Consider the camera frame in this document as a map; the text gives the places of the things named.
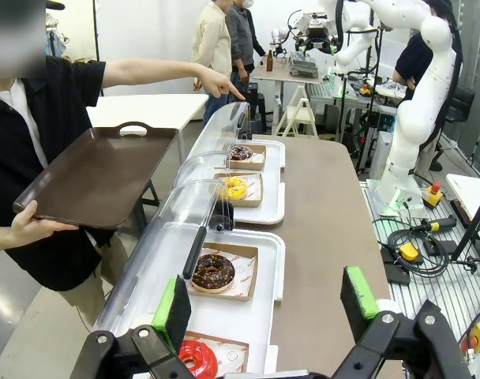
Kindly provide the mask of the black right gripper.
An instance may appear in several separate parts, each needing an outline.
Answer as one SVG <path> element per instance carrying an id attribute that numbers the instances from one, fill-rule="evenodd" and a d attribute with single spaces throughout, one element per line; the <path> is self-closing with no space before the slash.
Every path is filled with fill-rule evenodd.
<path id="1" fill-rule="evenodd" d="M 303 25 L 299 28 L 299 48 L 304 51 L 333 52 L 335 38 L 330 34 L 329 21 L 328 15 L 322 12 L 304 13 Z"/>

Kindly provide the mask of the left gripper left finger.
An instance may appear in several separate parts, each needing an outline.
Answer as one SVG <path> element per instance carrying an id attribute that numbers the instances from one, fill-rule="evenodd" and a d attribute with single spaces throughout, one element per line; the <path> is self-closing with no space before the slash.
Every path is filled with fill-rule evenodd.
<path id="1" fill-rule="evenodd" d="M 131 328 L 122 336 L 109 331 L 91 332 L 71 373 L 72 378 L 192 378 L 178 357 L 191 316 L 186 282 L 181 276 L 168 281 L 150 324 Z"/>

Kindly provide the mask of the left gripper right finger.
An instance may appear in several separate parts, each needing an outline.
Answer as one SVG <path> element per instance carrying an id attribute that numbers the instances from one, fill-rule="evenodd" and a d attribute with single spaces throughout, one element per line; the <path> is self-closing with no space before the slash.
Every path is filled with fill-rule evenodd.
<path id="1" fill-rule="evenodd" d="M 375 378 L 387 361 L 400 361 L 413 378 L 471 378 L 440 308 L 427 300 L 413 319 L 381 310 L 358 266 L 343 269 L 340 300 L 355 345 L 332 375 Z"/>

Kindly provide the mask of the person's left hand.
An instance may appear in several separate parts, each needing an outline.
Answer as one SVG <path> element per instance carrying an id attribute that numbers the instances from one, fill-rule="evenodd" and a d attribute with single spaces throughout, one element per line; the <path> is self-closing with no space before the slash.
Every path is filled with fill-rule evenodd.
<path id="1" fill-rule="evenodd" d="M 204 89 L 216 98 L 222 95 L 232 94 L 241 101 L 245 99 L 244 95 L 240 93 L 225 75 L 200 64 L 193 64 L 193 73 L 195 75 L 194 90 Z"/>

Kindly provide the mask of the person's right hand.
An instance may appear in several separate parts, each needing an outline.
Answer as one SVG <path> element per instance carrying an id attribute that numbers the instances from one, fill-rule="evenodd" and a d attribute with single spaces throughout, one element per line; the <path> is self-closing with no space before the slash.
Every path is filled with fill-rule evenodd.
<path id="1" fill-rule="evenodd" d="M 55 232 L 78 229 L 77 226 L 66 223 L 37 219 L 37 208 L 37 201 L 31 201 L 24 211 L 14 217 L 9 233 L 9 246 L 11 248 L 29 245 L 48 238 Z"/>

